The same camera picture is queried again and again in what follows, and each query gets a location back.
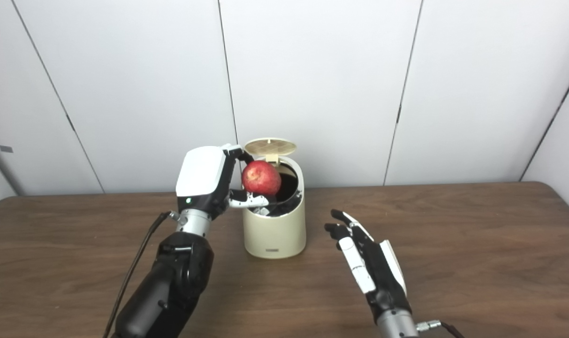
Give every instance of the cream trash can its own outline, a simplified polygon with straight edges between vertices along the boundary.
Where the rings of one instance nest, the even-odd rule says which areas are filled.
[[[245,248],[267,259],[291,257],[303,251],[305,231],[305,185],[297,162],[284,155],[292,154],[297,146],[281,138],[254,139],[245,150],[260,156],[257,160],[271,163],[282,178],[276,193],[276,205],[243,210]]]

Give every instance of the red apple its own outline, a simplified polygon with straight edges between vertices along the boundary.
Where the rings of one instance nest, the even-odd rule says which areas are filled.
[[[275,195],[282,179],[273,165],[266,161],[253,161],[243,170],[243,186],[249,192]]]

